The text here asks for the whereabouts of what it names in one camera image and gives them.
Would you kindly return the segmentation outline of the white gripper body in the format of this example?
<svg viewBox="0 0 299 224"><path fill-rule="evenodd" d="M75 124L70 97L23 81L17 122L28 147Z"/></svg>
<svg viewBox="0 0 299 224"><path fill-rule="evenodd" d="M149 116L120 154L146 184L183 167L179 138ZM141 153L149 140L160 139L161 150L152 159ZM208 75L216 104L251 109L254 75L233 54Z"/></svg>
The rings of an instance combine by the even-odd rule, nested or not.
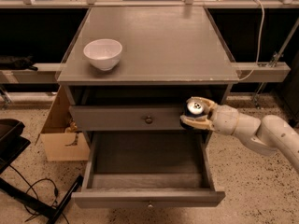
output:
<svg viewBox="0 0 299 224"><path fill-rule="evenodd" d="M213 132L232 135L239 120L239 112L228 105L218 105L210 117Z"/></svg>

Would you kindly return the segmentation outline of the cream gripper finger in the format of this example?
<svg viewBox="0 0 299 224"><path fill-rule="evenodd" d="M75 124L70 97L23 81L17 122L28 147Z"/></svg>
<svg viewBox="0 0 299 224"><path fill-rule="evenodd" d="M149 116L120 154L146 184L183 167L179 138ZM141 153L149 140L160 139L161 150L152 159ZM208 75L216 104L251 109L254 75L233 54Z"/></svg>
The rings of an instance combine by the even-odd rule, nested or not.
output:
<svg viewBox="0 0 299 224"><path fill-rule="evenodd" d="M201 102L204 105L205 115L208 115L217 107L217 104L214 101L209 100L207 98L203 98L203 97L191 97L191 98L193 98L195 101Z"/></svg>
<svg viewBox="0 0 299 224"><path fill-rule="evenodd" d="M210 130L210 131L214 130L213 122L210 119L208 119L207 116L193 118L193 117L187 117L185 115L181 115L180 120L184 124L198 130Z"/></svg>

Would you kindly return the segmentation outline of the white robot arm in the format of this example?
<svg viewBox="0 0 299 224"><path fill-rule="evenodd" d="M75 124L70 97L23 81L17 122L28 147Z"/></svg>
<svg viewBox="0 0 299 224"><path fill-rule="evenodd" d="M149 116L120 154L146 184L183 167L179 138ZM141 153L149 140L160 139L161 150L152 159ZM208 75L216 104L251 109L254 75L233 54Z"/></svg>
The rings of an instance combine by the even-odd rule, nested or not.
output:
<svg viewBox="0 0 299 224"><path fill-rule="evenodd" d="M261 155L272 155L279 150L299 173L299 134L278 116L267 115L257 119L228 105L218 105L203 97L191 97L184 105L180 121L197 130L231 135Z"/></svg>

